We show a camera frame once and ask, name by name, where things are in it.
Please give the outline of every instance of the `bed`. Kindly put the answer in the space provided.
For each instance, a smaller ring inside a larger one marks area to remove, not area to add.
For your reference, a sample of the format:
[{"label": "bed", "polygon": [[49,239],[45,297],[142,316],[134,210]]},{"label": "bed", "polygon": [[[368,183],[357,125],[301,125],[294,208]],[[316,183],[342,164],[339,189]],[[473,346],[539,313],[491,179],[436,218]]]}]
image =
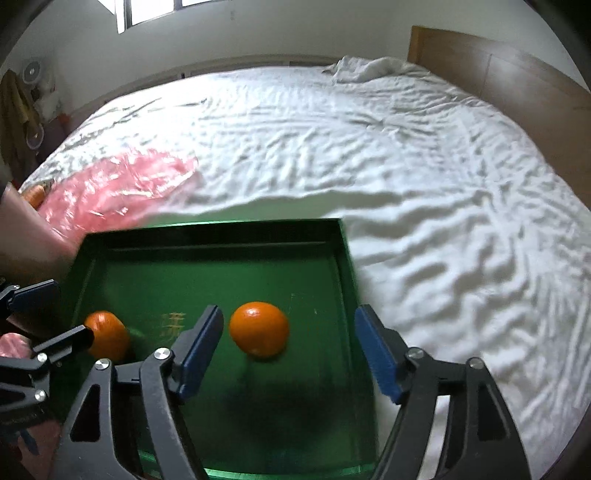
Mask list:
[{"label": "bed", "polygon": [[207,74],[108,103],[23,188],[129,148],[199,159],[167,221],[342,218],[362,300],[436,358],[483,357],[533,478],[558,459],[591,401],[591,212],[514,120],[392,58]]}]

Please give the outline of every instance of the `wooden headboard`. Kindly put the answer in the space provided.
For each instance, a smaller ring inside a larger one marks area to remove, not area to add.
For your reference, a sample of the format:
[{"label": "wooden headboard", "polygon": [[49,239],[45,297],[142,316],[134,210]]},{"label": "wooden headboard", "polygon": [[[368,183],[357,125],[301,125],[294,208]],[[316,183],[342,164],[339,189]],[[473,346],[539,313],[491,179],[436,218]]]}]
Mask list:
[{"label": "wooden headboard", "polygon": [[408,61],[496,106],[591,208],[591,94],[508,44],[414,26]]}]

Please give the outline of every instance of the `tangerine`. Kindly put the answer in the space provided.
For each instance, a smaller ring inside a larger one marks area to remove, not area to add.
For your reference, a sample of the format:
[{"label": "tangerine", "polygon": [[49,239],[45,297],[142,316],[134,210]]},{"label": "tangerine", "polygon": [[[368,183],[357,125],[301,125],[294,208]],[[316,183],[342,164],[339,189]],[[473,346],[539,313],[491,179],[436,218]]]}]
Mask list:
[{"label": "tangerine", "polygon": [[131,338],[125,325],[111,312],[94,312],[86,317],[84,325],[95,334],[88,352],[95,357],[121,362],[129,349]]},{"label": "tangerine", "polygon": [[251,301],[238,307],[232,313],[229,327],[238,348],[257,358],[270,358],[280,353],[290,335],[285,314],[264,301]]}]

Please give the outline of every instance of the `screw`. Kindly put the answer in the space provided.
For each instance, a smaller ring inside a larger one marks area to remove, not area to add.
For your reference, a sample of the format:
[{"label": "screw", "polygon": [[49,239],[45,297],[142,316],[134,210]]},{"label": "screw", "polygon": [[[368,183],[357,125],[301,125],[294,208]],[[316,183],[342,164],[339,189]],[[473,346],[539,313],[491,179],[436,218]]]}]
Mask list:
[{"label": "screw", "polygon": [[101,358],[100,360],[97,360],[95,362],[95,368],[97,370],[107,370],[107,368],[109,368],[110,364],[111,364],[111,362],[109,361],[108,358]]},{"label": "screw", "polygon": [[159,348],[154,352],[154,356],[158,360],[166,360],[170,356],[170,350],[165,347]]},{"label": "screw", "polygon": [[412,358],[413,360],[420,360],[425,356],[425,352],[421,350],[419,347],[412,346],[408,349],[407,356]]},{"label": "screw", "polygon": [[45,390],[37,390],[35,392],[35,400],[37,400],[39,403],[45,401],[46,398],[47,394],[45,393]]},{"label": "screw", "polygon": [[468,365],[476,370],[482,370],[484,368],[484,361],[482,358],[478,358],[477,356],[473,356],[468,360]]}]

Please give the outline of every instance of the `window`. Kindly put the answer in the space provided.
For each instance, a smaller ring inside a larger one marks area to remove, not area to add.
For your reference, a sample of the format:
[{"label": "window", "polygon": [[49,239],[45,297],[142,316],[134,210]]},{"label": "window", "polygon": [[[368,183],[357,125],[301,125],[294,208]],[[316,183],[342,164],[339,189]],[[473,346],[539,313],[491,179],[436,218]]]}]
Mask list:
[{"label": "window", "polygon": [[133,25],[162,17],[190,5],[202,4],[213,0],[99,0],[104,6],[114,4],[112,12],[117,17],[117,30],[123,33]]}]

